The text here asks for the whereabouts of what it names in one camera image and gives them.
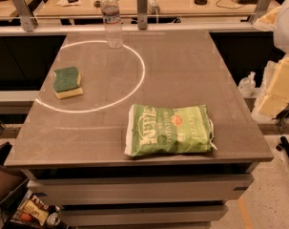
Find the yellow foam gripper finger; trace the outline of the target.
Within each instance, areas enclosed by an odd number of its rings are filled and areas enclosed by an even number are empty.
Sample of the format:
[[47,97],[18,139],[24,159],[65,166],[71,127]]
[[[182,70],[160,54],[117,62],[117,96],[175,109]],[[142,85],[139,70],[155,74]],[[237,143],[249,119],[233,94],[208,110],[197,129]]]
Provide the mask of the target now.
[[269,117],[276,117],[288,105],[286,99],[267,94],[258,105],[258,113]]
[[289,100],[289,57],[281,59],[268,86],[270,95]]

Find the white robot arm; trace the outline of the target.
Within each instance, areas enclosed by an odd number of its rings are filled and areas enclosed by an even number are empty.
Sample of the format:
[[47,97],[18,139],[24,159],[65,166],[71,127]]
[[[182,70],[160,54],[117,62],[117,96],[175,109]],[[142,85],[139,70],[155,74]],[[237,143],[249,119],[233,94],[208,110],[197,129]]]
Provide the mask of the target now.
[[273,22],[274,44],[285,55],[278,63],[267,65],[256,108],[260,115],[274,118],[289,104],[289,0],[259,19],[268,21]]

